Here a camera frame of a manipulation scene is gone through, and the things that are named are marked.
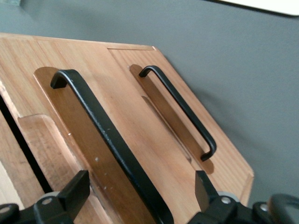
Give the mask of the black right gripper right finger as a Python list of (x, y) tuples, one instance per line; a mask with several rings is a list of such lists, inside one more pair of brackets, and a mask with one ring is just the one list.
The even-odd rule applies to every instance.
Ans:
[(201, 209), (193, 217), (195, 224), (232, 224), (236, 221), (238, 202), (220, 196), (205, 171), (196, 171), (195, 195)]

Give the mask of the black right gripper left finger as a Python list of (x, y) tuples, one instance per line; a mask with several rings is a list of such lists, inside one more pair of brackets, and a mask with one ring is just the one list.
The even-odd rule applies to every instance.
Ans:
[(80, 170), (56, 195), (46, 195), (34, 204), (38, 224), (72, 224), (90, 195), (87, 170)]

